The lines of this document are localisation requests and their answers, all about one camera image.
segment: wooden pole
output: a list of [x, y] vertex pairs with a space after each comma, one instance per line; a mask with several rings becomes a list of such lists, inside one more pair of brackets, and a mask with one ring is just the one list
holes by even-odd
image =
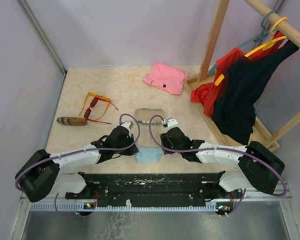
[[205, 53], [201, 63], [199, 76], [197, 79], [198, 82], [204, 80], [208, 74], [209, 65], [214, 54], [214, 50], [217, 44], [222, 23], [224, 22], [228, 5], [229, 0], [218, 0], [218, 5], [214, 13], [213, 23], [210, 28], [208, 42], [205, 46]]
[[[260, 0], [244, 0], [244, 1], [263, 17], [272, 10], [270, 7], [268, 7]], [[281, 18], [282, 18], [281, 16], [279, 16], [274, 12], [267, 18], [267, 20], [270, 23], [275, 24]], [[294, 28], [288, 21], [280, 22], [276, 26], [276, 28], [300, 48], [300, 32], [296, 28]]]
[[277, 141], [279, 138], [281, 138], [283, 135], [285, 135], [288, 131], [290, 131], [294, 126], [296, 126], [298, 123], [300, 123], [300, 112], [297, 113], [290, 121], [288, 121], [283, 127], [281, 127], [275, 134], [273, 134], [271, 137], [269, 137], [265, 142], [262, 144], [268, 148], [273, 144], [275, 141]]

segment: folded pink cloth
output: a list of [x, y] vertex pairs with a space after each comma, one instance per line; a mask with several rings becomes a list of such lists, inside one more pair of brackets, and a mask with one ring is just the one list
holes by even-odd
[[184, 88], [182, 81], [188, 72], [161, 62], [155, 62], [143, 82], [158, 89], [166, 90], [173, 95], [180, 95]]

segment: clothes hanger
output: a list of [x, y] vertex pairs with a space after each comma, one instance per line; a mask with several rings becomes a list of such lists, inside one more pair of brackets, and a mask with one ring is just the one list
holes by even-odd
[[[288, 21], [288, 18], [287, 17], [283, 17], [281, 18], [280, 20], [278, 20], [273, 26], [272, 28], [270, 29], [270, 34], [271, 34], [271, 38], [268, 42], [258, 46], [257, 48], [253, 49], [252, 51], [248, 52], [247, 54], [245, 54], [244, 56], [245, 57], [249, 57], [251, 56], [252, 54], [256, 53], [257, 51], [259, 50], [267, 50], [269, 48], [271, 48], [276, 42], [280, 41], [280, 40], [283, 40], [283, 39], [286, 39], [287, 37], [286, 36], [281, 36], [281, 37], [277, 37], [276, 39], [274, 39], [274, 29], [275, 27], [280, 23], [282, 22], [283, 20], [285, 21]], [[221, 74], [218, 79], [215, 81], [214, 85], [218, 86], [222, 80], [225, 78], [225, 75]]]
[[[249, 44], [249, 43], [252, 43], [252, 42], [258, 43], [258, 42], [262, 41], [266, 36], [268, 36], [268, 34], [270, 33], [270, 31], [266, 31], [266, 32], [265, 32], [265, 30], [266, 30], [265, 21], [266, 21], [267, 18], [268, 18], [271, 14], [273, 14], [273, 13], [276, 13], [276, 14], [277, 14], [278, 11], [275, 10], [275, 9], [273, 9], [273, 10], [271, 10], [270, 12], [268, 12], [268, 13], [264, 16], [264, 18], [262, 19], [262, 21], [261, 21], [261, 27], [262, 27], [261, 33], [258, 34], [258, 35], [256, 35], [256, 36], [254, 36], [253, 38], [250, 38], [249, 40], [245, 41], [244, 43], [241, 43], [241, 44], [238, 46], [238, 48], [241, 49], [241, 48], [243, 48], [245, 45], [247, 45], [247, 44]], [[217, 69], [217, 63], [215, 63], [215, 64], [213, 65], [213, 67], [210, 69], [210, 71], [209, 71], [209, 73], [208, 73], [209, 77], [211, 77], [211, 76], [214, 74], [214, 72], [215, 72], [216, 69]]]

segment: folded blue cloth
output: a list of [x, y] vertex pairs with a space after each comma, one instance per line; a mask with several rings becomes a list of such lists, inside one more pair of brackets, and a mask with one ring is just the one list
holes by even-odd
[[136, 153], [135, 159], [139, 164], [158, 162], [162, 155], [160, 147], [139, 147], [139, 152]]

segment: gray wall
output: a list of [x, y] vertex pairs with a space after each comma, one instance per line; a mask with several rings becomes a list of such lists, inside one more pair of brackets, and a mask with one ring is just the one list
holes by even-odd
[[63, 76], [15, 0], [0, 0], [0, 240], [21, 192], [14, 177], [44, 147]]
[[[218, 2], [27, 1], [67, 68], [200, 64]], [[261, 20], [243, 0], [231, 0], [213, 59], [258, 33]]]
[[[286, 1], [282, 16], [300, 31], [300, 0]], [[272, 133], [300, 111], [300, 50], [275, 71], [257, 102], [263, 123]], [[300, 124], [279, 141], [276, 154], [285, 162], [283, 176], [300, 213]]]

